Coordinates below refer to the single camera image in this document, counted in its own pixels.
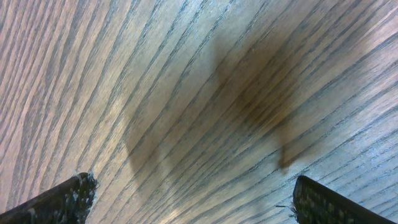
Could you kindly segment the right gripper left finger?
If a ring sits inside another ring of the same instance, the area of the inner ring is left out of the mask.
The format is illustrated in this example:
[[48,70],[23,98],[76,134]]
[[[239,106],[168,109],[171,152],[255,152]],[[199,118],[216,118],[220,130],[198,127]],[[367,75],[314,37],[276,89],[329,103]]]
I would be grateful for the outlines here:
[[1,223],[85,223],[96,202],[98,181],[82,172],[1,214]]

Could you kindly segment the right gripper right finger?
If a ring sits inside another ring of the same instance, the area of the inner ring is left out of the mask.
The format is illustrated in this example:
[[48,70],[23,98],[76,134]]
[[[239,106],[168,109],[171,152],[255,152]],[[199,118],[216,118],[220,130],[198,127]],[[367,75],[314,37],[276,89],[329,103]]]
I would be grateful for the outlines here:
[[394,224],[304,175],[296,180],[292,211],[303,224]]

